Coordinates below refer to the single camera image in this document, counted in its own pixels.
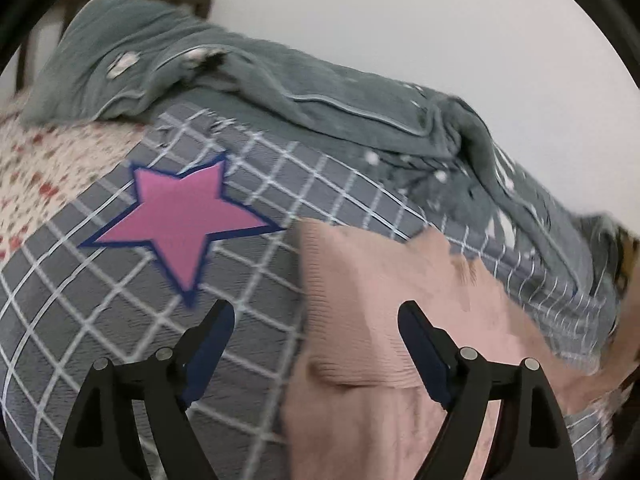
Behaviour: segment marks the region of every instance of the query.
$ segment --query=pink star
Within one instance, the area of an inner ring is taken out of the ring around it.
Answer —
[[[225,166],[222,155],[184,176],[135,168],[138,202],[83,245],[150,246],[191,304],[210,242],[281,230],[224,196]]]

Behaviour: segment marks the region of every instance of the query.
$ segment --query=wooden headboard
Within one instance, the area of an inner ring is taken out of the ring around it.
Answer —
[[[91,0],[58,0],[52,9],[62,10],[62,31],[60,32],[60,38],[66,31],[67,27],[71,23],[71,20],[76,14]],[[213,0],[161,0],[169,4],[185,7],[191,9],[194,16],[203,18],[206,20],[209,17],[211,7],[213,6]],[[22,42],[20,49],[18,50],[18,68],[15,76],[15,91],[19,92],[26,85],[26,70],[28,65],[28,59],[31,58],[30,52],[30,37],[26,37]]]

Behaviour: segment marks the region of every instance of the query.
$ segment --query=plaid fabric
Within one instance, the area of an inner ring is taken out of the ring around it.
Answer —
[[[77,247],[133,202],[130,162],[180,172],[221,150],[230,153],[229,195],[283,226],[312,217],[407,240],[434,224],[453,250],[482,258],[557,354],[596,366],[601,301],[568,290],[535,260],[426,214],[322,153],[177,105],[126,161],[40,228],[0,273],[2,412],[14,448],[36,478],[52,477],[66,419],[93,361],[132,362],[174,345],[216,298],[236,308],[236,330],[206,394],[188,412],[192,426],[220,478],[288,478],[278,411],[304,315],[292,232],[214,243],[193,311],[180,305],[149,251]],[[135,409],[147,463],[162,479],[143,404]],[[608,420],[597,406],[568,418],[581,472],[606,463]]]

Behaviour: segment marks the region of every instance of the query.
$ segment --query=metal screw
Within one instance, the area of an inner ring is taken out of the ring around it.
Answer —
[[[158,361],[167,361],[171,359],[173,355],[174,351],[170,348],[161,348],[156,352],[156,359],[158,359]]]
[[[460,355],[462,355],[462,357],[467,361],[473,361],[478,357],[478,352],[471,348],[471,346],[465,346],[460,349]]]
[[[104,370],[107,366],[109,366],[109,360],[106,357],[101,357],[94,361],[94,368],[96,370]]]
[[[540,363],[533,357],[527,357],[526,359],[524,359],[524,365],[532,371],[536,371],[538,368],[540,368]]]

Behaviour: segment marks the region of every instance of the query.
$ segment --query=star sticker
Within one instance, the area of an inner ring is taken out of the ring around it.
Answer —
[[[132,167],[136,203],[81,246],[148,247],[186,306],[193,306],[215,240],[281,231],[274,221],[224,193],[226,155],[176,175]]]

